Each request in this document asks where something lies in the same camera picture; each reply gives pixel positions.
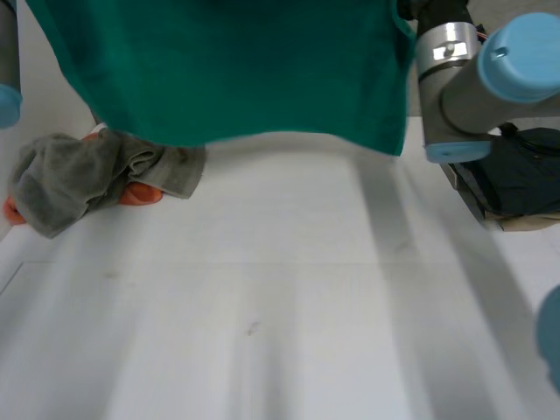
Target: white table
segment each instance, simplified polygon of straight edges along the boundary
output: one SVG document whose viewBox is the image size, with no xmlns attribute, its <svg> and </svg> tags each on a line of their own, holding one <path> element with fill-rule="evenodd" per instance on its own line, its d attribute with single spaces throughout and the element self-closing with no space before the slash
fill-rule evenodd
<svg viewBox="0 0 560 420">
<path fill-rule="evenodd" d="M 488 232 L 421 122 L 210 148 L 187 201 L 0 242 L 0 418 L 548 420 L 560 229 Z"/>
</svg>

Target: light blue joint cap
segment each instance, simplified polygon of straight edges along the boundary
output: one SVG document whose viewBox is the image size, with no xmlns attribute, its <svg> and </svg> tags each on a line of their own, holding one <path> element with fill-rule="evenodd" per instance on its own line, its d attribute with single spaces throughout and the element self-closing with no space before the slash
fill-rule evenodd
<svg viewBox="0 0 560 420">
<path fill-rule="evenodd" d="M 482 46 L 479 76 L 504 101 L 536 103 L 560 93 L 560 17 L 529 13 Z"/>
<path fill-rule="evenodd" d="M 542 305 L 536 338 L 541 355 L 549 364 L 550 381 L 560 392 L 560 287 Z"/>
<path fill-rule="evenodd" d="M 426 146 L 426 157 L 433 164 L 460 164 L 485 158 L 492 151 L 492 142 L 434 143 Z"/>
<path fill-rule="evenodd" d="M 0 85 L 0 129 L 8 129 L 18 123 L 22 100 L 16 89 Z"/>
</svg>

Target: orange object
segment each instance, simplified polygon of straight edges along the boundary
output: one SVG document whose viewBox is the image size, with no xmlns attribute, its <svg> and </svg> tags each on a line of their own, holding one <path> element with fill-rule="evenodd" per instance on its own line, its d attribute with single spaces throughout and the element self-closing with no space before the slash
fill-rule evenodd
<svg viewBox="0 0 560 420">
<path fill-rule="evenodd" d="M 24 219 L 24 216 L 19 213 L 18 208 L 16 207 L 16 201 L 14 201 L 12 197 L 8 197 L 6 199 L 6 201 L 3 203 L 2 210 L 3 215 L 12 226 L 24 225 L 25 223 L 27 223 Z"/>
<path fill-rule="evenodd" d="M 164 193 L 141 182 L 132 182 L 126 185 L 122 193 L 119 204 L 125 206 L 146 206 L 148 204 L 155 204 L 159 202 L 164 196 Z"/>
</svg>

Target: green towel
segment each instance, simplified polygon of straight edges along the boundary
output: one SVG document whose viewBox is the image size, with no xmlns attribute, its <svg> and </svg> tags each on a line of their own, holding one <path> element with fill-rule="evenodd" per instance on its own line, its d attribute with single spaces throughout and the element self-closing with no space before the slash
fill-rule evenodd
<svg viewBox="0 0 560 420">
<path fill-rule="evenodd" d="M 397 155 L 413 33 L 396 0 L 27 0 L 109 127 L 194 146 L 330 133 Z"/>
</svg>

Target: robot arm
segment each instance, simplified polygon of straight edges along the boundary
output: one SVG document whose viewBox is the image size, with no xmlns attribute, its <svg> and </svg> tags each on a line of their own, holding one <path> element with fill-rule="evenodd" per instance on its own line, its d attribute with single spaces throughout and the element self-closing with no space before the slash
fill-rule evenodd
<svg viewBox="0 0 560 420">
<path fill-rule="evenodd" d="M 526 116 L 560 116 L 560 17 L 520 16 L 481 47 L 466 0 L 402 0 L 418 20 L 416 66 L 426 155 L 481 159 L 488 131 Z"/>
</svg>

